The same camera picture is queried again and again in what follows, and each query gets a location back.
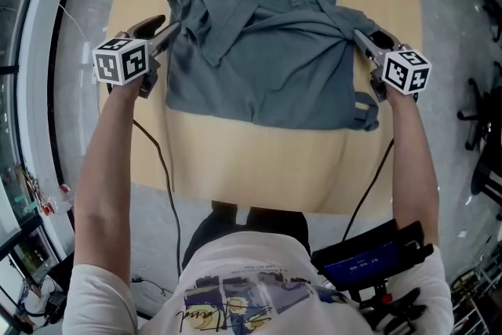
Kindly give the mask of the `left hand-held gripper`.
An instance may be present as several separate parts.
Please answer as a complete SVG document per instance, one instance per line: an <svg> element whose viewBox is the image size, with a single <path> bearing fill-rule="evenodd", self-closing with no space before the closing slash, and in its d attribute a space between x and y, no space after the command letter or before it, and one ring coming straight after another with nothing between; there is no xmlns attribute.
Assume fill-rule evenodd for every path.
<svg viewBox="0 0 502 335"><path fill-rule="evenodd" d="M129 38L110 38L94 48L96 79L110 86L124 86L141 78L140 97L147 99L158 79L160 63L155 57L169 48L181 29L177 21L156 34L165 21L163 14L149 17L126 31Z"/></svg>

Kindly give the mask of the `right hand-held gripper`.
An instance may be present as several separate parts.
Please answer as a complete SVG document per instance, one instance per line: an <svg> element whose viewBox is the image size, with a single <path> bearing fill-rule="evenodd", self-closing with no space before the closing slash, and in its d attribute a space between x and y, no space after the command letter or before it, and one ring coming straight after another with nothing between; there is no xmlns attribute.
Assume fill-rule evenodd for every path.
<svg viewBox="0 0 502 335"><path fill-rule="evenodd" d="M387 31L376 31L368 37L354 29L353 38L361 53L376 66L370 85L380 102L387 99L387 86L415 98L426 89L431 63L419 51L400 50L401 42Z"/></svg>

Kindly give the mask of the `grey robe garment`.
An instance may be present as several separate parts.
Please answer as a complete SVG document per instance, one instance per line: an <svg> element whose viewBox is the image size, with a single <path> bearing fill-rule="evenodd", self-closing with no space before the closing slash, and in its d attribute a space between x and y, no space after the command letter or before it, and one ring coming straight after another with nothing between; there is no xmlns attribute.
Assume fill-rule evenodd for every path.
<svg viewBox="0 0 502 335"><path fill-rule="evenodd" d="M354 88L354 33L377 25L336 0L167 0L180 24L166 105L259 126L375 130Z"/></svg>

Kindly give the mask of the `person's left forearm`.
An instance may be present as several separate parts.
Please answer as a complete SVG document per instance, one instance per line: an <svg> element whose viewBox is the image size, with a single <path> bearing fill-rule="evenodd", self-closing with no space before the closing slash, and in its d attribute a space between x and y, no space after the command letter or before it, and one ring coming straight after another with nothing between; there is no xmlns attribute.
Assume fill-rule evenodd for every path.
<svg viewBox="0 0 502 335"><path fill-rule="evenodd" d="M108 96L83 159L75 192L75 263L127 281L130 270L131 146L141 80Z"/></svg>

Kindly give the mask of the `person's right forearm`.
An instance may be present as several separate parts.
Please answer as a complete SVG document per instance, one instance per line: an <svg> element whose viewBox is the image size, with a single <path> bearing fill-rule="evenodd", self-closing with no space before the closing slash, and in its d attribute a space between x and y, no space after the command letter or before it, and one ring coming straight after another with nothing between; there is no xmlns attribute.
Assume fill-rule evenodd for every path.
<svg viewBox="0 0 502 335"><path fill-rule="evenodd" d="M427 243L439 244L439 194L431 151L418 106L388 86L393 118L392 213L400 228L418 221Z"/></svg>

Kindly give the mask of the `black office chair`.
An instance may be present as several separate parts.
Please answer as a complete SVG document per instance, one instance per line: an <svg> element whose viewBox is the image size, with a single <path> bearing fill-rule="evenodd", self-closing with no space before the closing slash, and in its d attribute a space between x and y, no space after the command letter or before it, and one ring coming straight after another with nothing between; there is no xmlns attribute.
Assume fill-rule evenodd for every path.
<svg viewBox="0 0 502 335"><path fill-rule="evenodd" d="M494 144L502 147L502 64L494 61L493 66L495 79L489 92L481 93L474 78L467 80L475 96L475 113L467 116L462 111L457 112L459 120L476 123L472 139L464 144L468 151L481 149L482 140L486 142L486 146Z"/></svg>

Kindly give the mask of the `black framed glass partition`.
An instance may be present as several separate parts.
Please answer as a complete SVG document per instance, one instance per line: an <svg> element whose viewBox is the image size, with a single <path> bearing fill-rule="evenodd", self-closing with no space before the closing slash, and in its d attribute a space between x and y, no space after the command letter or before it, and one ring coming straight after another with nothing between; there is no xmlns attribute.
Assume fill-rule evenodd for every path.
<svg viewBox="0 0 502 335"><path fill-rule="evenodd" d="M63 181L53 79L64 1L0 0L0 248L34 228L57 260L75 240L66 211L44 211Z"/></svg>

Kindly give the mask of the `clear plastic bottle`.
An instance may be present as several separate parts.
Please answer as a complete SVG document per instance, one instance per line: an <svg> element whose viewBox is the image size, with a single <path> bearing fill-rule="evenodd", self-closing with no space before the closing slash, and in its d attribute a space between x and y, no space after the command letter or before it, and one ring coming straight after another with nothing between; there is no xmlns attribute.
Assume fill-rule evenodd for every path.
<svg viewBox="0 0 502 335"><path fill-rule="evenodd" d="M58 208L68 211L75 204L75 193L72 188L67 184L61 184L59 187L59 206Z"/></svg>

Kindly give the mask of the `black trousers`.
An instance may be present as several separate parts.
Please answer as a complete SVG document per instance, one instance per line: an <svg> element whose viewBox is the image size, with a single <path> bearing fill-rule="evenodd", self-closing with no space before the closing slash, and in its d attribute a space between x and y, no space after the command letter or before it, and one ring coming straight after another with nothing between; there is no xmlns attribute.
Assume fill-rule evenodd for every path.
<svg viewBox="0 0 502 335"><path fill-rule="evenodd" d="M211 214L198 226L184 253L182 269L187 267L195 252L205 244L240 231L292 237L311 255L307 220L301 212L251 207L244 225L236 223L237 212L238 206L235 204L212 201Z"/></svg>

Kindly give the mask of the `black chest monitor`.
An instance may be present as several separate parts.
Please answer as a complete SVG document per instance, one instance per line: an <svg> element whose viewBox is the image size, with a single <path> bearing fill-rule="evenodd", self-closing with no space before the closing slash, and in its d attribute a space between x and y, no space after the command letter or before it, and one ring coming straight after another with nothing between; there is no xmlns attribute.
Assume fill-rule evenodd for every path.
<svg viewBox="0 0 502 335"><path fill-rule="evenodd" d="M388 222L336 245L313 252L311 263L336 289L356 291L379 286L432 255L421 223L399 228Z"/></svg>

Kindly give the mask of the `white printed t-shirt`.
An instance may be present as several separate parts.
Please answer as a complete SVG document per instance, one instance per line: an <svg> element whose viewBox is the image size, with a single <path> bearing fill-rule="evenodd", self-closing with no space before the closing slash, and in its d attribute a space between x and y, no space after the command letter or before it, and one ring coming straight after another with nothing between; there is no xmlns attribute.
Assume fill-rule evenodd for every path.
<svg viewBox="0 0 502 335"><path fill-rule="evenodd" d="M322 285L285 235L239 232L197 250L158 314L137 322L129 286L73 268L63 335L374 335L355 304Z"/></svg>

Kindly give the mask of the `black monitor mount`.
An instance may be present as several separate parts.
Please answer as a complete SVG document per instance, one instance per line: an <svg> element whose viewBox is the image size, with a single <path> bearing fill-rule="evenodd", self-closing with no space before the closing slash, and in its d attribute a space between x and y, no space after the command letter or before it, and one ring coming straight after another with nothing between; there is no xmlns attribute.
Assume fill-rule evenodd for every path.
<svg viewBox="0 0 502 335"><path fill-rule="evenodd" d="M380 335L413 335L417 331L416 321L427 310L425 305L417 302L420 289L414 288L405 296L394 299L387 291L386 282L373 288L375 294L368 300L362 300L357 290L350 292L372 330Z"/></svg>

